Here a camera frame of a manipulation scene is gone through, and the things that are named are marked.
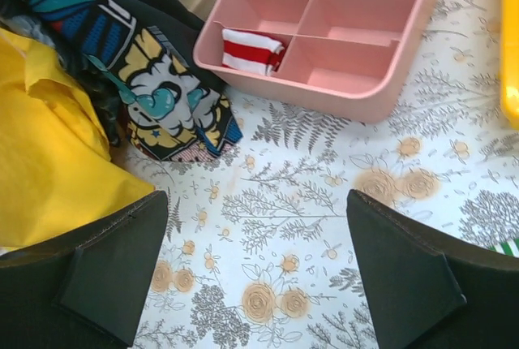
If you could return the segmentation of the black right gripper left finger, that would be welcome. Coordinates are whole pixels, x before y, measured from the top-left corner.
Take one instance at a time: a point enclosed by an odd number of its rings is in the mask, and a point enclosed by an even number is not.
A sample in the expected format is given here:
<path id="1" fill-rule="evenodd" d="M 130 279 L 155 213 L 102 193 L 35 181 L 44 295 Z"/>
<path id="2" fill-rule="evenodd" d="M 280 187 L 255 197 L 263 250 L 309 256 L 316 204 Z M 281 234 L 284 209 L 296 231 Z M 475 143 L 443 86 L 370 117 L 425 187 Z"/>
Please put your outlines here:
<path id="1" fill-rule="evenodd" d="M 129 348 L 165 235 L 168 197 L 1 257 L 3 348 Z"/>

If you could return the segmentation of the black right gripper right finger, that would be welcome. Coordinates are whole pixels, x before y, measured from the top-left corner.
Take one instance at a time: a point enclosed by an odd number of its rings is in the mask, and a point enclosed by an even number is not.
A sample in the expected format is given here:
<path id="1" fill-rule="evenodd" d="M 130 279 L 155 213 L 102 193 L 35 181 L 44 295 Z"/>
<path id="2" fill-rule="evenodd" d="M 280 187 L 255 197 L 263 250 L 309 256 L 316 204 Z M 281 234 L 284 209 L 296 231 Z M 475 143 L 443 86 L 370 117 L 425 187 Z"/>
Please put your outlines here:
<path id="1" fill-rule="evenodd" d="M 416 222 L 355 189 L 347 220 L 379 347 L 518 346 L 518 258 Z"/>

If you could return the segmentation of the yellow shorts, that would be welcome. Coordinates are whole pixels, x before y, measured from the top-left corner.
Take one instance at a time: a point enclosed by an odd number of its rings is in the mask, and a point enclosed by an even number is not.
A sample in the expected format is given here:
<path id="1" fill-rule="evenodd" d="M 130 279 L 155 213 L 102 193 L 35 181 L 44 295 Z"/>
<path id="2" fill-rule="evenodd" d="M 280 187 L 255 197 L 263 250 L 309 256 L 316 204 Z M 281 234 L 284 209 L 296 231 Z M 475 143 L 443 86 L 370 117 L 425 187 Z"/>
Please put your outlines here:
<path id="1" fill-rule="evenodd" d="M 47 45 L 1 31 L 1 251 L 103 218 L 153 191 L 111 161 L 86 92 Z"/>

